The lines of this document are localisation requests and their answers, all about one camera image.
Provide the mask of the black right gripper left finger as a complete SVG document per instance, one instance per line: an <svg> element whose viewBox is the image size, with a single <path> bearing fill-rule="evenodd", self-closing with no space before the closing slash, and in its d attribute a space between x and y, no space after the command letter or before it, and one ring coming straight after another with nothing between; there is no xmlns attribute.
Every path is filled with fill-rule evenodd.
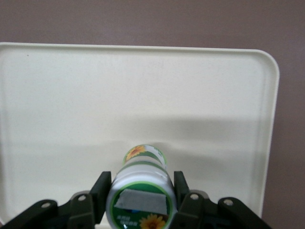
<svg viewBox="0 0 305 229"><path fill-rule="evenodd" d="M75 193L61 206L52 199L40 200L5 223L2 228L94 229L105 213L111 184L111 172L104 171L90 191Z"/></svg>

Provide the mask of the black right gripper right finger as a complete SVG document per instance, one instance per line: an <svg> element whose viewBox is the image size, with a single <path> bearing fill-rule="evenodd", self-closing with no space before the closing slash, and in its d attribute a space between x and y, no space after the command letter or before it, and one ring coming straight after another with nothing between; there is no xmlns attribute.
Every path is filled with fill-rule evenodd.
<svg viewBox="0 0 305 229"><path fill-rule="evenodd" d="M206 192L190 190L182 171L174 172L178 204L171 229L269 229L270 226L242 201L224 197L214 203Z"/></svg>

